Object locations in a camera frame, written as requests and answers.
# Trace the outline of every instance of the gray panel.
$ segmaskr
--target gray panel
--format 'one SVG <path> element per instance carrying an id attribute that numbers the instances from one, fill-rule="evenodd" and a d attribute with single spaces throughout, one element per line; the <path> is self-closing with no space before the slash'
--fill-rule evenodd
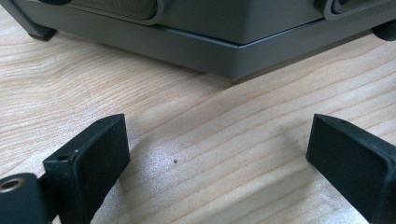
<path id="1" fill-rule="evenodd" d="M 396 1 L 335 21 L 309 22 L 247 45 L 70 7 L 16 1 L 35 23 L 228 78 L 239 78 L 396 19 Z"/>
<path id="2" fill-rule="evenodd" d="M 156 0 L 73 0 L 71 5 L 98 9 L 140 20 L 151 18 L 157 11 Z"/>
<path id="3" fill-rule="evenodd" d="M 160 24 L 246 44 L 322 15 L 315 0 L 172 0 Z"/>

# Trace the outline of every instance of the black clamp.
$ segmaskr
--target black clamp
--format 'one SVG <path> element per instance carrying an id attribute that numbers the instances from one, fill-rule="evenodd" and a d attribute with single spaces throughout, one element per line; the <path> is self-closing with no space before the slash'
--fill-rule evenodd
<path id="1" fill-rule="evenodd" d="M 315 115 L 306 157 L 370 223 L 396 223 L 395 146 Z"/>
<path id="2" fill-rule="evenodd" d="M 0 223 L 90 223 L 130 161 L 125 118 L 99 119 L 46 158 L 46 173 L 0 180 Z"/>

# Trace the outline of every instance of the screw hole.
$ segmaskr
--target screw hole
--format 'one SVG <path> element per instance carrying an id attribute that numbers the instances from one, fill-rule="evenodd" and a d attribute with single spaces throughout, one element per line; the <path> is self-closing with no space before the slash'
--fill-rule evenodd
<path id="1" fill-rule="evenodd" d="M 69 159 L 69 156 L 67 155 L 61 155 L 58 157 L 58 161 L 67 161 L 67 159 Z"/>
<path id="2" fill-rule="evenodd" d="M 14 189 L 17 189 L 20 185 L 22 185 L 22 183 L 23 183 L 23 179 L 21 178 L 10 179 L 5 183 L 0 184 L 0 193 L 6 193 Z"/>

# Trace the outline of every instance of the wood grain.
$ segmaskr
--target wood grain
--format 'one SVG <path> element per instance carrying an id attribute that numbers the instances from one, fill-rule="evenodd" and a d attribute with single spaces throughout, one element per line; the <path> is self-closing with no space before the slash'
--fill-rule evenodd
<path id="1" fill-rule="evenodd" d="M 59 33 L 0 8 L 0 177 L 125 113 L 132 162 L 92 223 L 366 223 L 304 158 L 315 113 L 396 145 L 396 43 L 367 35 L 237 82 Z"/>

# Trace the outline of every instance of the wooden table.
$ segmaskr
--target wooden table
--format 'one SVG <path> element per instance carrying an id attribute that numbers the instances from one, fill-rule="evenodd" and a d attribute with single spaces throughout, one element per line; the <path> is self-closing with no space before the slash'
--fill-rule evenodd
<path id="1" fill-rule="evenodd" d="M 92 223 L 366 223 L 304 156 L 315 113 L 396 144 L 396 43 L 367 35 L 231 81 L 65 33 L 40 42 L 2 8 L 0 27 L 0 177 L 42 175 L 124 113 L 132 162 Z"/>

